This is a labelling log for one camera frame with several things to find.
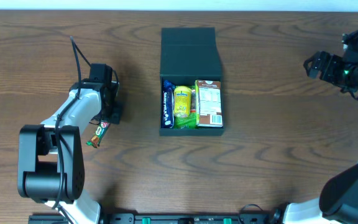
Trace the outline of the dark green folding box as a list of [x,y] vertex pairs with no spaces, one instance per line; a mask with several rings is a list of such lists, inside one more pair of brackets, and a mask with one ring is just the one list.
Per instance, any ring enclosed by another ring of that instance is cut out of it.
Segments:
[[215,28],[162,29],[160,91],[165,80],[175,86],[193,86],[196,80],[223,82]]

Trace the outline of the yellow plastic jar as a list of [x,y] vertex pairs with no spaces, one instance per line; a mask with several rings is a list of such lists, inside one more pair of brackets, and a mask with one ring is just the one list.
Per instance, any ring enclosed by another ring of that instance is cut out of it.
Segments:
[[174,90],[173,113],[177,118],[186,118],[191,110],[191,89],[187,86],[177,86]]

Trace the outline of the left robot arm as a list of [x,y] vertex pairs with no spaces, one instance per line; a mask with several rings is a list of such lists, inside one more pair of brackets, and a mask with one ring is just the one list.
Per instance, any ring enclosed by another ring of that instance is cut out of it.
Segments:
[[17,191],[56,210],[67,223],[109,223],[100,203],[84,189],[81,134],[92,120],[111,121],[119,82],[76,82],[66,101],[40,124],[19,133]]

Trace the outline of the purple Dairy Milk bar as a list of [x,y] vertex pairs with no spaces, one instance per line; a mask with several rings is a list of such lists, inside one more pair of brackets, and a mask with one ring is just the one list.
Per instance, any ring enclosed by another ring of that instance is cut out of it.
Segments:
[[162,93],[162,128],[170,129],[174,126],[173,104],[173,88],[165,87]]

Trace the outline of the green snack bag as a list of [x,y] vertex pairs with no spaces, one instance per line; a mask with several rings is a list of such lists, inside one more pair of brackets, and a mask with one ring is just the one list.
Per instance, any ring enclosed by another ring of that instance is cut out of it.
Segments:
[[186,118],[175,117],[175,129],[195,129],[196,128],[196,104],[195,104],[195,89],[187,86],[191,89],[191,110],[190,115]]

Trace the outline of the brown white carton box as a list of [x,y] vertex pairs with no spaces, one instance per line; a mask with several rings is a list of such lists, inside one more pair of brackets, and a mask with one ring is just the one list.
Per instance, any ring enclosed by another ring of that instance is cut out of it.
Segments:
[[222,128],[221,82],[196,80],[195,93],[196,126],[198,128]]

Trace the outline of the red KitKat bar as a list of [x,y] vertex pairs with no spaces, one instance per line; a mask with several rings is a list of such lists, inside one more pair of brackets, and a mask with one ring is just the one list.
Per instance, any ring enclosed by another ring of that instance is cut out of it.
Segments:
[[96,128],[92,138],[86,142],[88,146],[92,146],[94,148],[98,148],[101,140],[103,139],[104,135],[106,134],[108,128],[110,127],[110,123],[107,121],[101,121]]

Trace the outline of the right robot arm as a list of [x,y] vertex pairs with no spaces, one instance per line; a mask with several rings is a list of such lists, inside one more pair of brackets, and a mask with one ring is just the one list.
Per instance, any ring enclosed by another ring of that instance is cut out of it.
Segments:
[[[319,77],[358,101],[358,56],[317,52],[305,60],[309,77]],[[358,155],[353,165],[330,178],[316,199],[289,203],[281,223],[358,223]]]

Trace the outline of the blue Oreo cookie pack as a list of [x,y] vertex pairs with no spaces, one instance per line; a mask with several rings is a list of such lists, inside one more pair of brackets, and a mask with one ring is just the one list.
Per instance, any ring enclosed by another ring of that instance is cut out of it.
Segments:
[[174,91],[175,85],[168,80],[163,81],[163,91]]

